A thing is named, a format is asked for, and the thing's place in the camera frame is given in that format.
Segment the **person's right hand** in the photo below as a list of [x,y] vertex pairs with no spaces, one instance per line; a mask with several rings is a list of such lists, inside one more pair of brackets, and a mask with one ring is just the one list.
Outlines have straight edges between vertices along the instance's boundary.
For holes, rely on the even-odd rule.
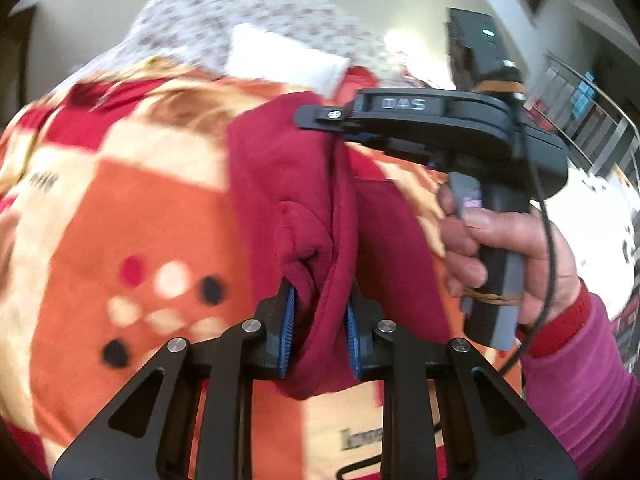
[[482,248],[515,252],[525,262],[525,285],[518,322],[531,328],[541,316],[547,288],[553,287],[551,306],[544,320],[564,323],[588,318],[589,292],[577,274],[570,245],[556,226],[552,226],[554,248],[547,243],[544,222],[535,211],[493,212],[483,208],[457,212],[454,194],[444,185],[438,191],[442,220],[442,244],[445,247],[446,286],[451,296],[460,297],[467,288],[487,283],[489,271],[478,258]]

